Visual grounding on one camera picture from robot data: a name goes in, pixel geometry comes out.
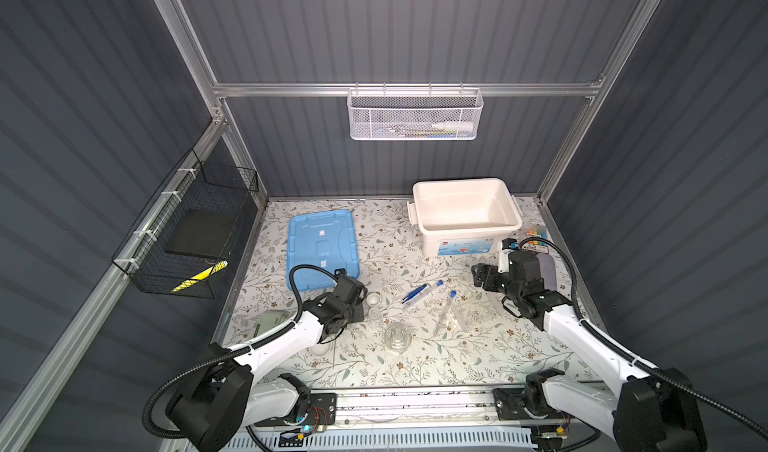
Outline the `clear test tube rack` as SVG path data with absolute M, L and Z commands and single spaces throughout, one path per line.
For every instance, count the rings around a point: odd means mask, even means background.
M 496 311 L 491 306 L 477 301 L 460 301 L 453 306 L 452 310 L 460 329 L 467 333 L 474 331 L 496 316 Z

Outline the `blue plastic tweezers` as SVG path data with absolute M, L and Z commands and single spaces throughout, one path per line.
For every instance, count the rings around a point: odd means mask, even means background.
M 419 287 L 415 288 L 414 290 L 408 292 L 406 296 L 402 299 L 401 303 L 406 304 L 413 299 L 415 299 L 417 296 L 419 296 L 422 292 L 426 291 L 430 287 L 429 283 L 424 283 L 420 285 Z

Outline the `white plastic storage bin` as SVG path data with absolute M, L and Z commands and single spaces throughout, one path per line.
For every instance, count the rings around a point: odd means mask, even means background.
M 427 257 L 486 254 L 523 225 L 522 212 L 499 178 L 417 182 L 408 218 Z

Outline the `colourful marker pack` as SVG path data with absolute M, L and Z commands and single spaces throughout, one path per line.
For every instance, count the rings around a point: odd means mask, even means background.
M 547 243 L 542 242 L 541 238 L 548 239 L 547 228 L 542 224 L 527 224 L 524 226 L 524 232 L 526 238 L 532 238 L 532 241 L 526 244 L 525 248 L 535 250 L 537 252 L 548 253 L 549 246 Z

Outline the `grey eyeglass case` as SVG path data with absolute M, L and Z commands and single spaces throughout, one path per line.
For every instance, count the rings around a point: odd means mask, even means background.
M 558 276 L 554 257 L 546 253 L 538 253 L 536 257 L 539 262 L 540 276 L 544 283 L 543 288 L 556 291 L 558 289 Z

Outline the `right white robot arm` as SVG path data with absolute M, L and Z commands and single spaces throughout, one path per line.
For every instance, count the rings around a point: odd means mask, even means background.
M 566 345 L 607 386 L 596 391 L 558 368 L 527 375 L 516 407 L 540 419 L 562 412 L 613 439 L 622 451 L 705 451 L 708 443 L 690 382 L 675 369 L 657 371 L 578 311 L 556 291 L 552 256 L 504 249 L 499 262 L 471 268 L 475 286 L 498 293 L 503 309 Z

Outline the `blue capped test tube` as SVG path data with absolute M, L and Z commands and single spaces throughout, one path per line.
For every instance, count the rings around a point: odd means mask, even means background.
M 431 292 L 436 291 L 444 284 L 443 280 L 438 280 L 435 283 L 426 285 L 417 295 L 414 296 L 413 301 L 419 301 L 426 298 Z
M 439 331 L 441 328 L 445 325 L 447 322 L 448 314 L 451 310 L 452 304 L 454 302 L 454 299 L 457 295 L 457 292 L 455 290 L 451 290 L 446 297 L 445 303 L 442 306 L 442 309 L 440 310 L 440 313 L 438 315 L 437 322 L 435 324 L 435 328 L 433 329 L 433 335 L 437 336 L 439 334 Z

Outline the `blue plastic bin lid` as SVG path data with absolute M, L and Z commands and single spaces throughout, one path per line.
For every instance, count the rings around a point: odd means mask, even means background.
M 345 269 L 353 278 L 360 275 L 360 259 L 352 212 L 347 209 L 298 215 L 289 222 L 286 285 L 290 271 L 299 264 L 327 270 Z

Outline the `yellow black striped item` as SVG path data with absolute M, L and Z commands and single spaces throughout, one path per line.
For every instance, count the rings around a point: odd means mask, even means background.
M 187 288 L 190 288 L 194 285 L 197 285 L 200 282 L 203 282 L 207 280 L 211 275 L 214 275 L 215 273 L 218 273 L 219 271 L 224 270 L 228 266 L 228 261 L 223 260 L 220 262 L 217 262 L 214 265 L 211 265 L 210 267 L 204 269 L 203 271 L 197 273 L 196 275 L 192 276 L 191 278 L 188 278 L 181 282 L 179 285 L 177 285 L 175 288 L 172 289 L 172 293 L 178 293 L 182 290 L 185 290 Z

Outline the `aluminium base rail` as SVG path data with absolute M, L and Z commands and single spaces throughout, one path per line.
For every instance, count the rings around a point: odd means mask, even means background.
M 561 413 L 534 417 L 518 402 L 520 384 L 314 389 L 332 394 L 324 410 L 337 427 L 539 425 L 567 423 Z

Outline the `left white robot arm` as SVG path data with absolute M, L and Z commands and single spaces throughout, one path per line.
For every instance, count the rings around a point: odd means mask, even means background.
M 142 423 L 151 434 L 188 440 L 199 451 L 221 450 L 243 427 L 276 419 L 301 424 L 310 388 L 290 373 L 265 376 L 294 354 L 336 339 L 364 319 L 367 287 L 344 269 L 328 273 L 333 288 L 298 300 L 293 317 L 233 348 L 208 345 L 203 360 L 160 386 Z

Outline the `black pad in basket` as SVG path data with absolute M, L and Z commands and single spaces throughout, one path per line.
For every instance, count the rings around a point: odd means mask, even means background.
M 165 251 L 184 256 L 214 259 L 222 254 L 236 216 L 190 209 L 166 243 Z

